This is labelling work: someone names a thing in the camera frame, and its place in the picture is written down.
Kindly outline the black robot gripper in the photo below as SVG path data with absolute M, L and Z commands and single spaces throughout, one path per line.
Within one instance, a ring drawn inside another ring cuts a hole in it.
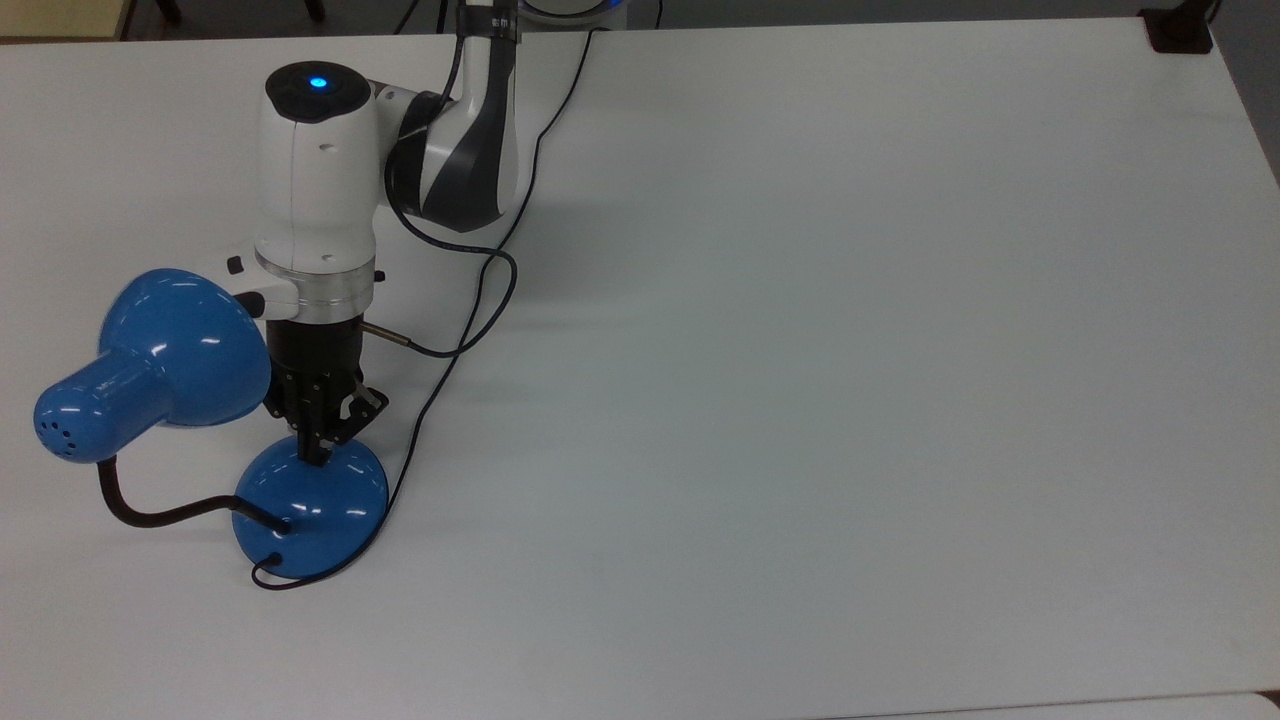
M 362 322 L 266 322 L 273 374 L 262 405 L 287 421 L 298 459 L 311 466 L 328 464 L 334 447 L 352 441 L 389 406 L 385 393 L 364 383 Z M 311 377 L 326 373 L 319 383 Z

